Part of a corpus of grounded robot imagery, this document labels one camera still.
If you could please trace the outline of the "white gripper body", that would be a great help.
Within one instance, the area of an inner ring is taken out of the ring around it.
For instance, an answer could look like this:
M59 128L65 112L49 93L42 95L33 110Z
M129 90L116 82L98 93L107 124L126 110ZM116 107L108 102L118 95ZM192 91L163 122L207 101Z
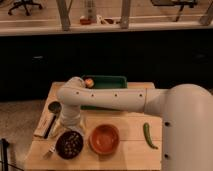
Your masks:
M60 116L53 127L53 136L57 137L66 131L77 131L82 136L84 136L85 135L84 118L81 115L74 118Z

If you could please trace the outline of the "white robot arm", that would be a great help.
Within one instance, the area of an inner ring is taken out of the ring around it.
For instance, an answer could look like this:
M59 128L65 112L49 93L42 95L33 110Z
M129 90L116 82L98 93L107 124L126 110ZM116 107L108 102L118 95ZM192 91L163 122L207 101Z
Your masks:
M170 89L88 89L73 77L57 91L60 122L80 122L80 108L95 106L162 119L161 171L213 171L213 94L195 84Z

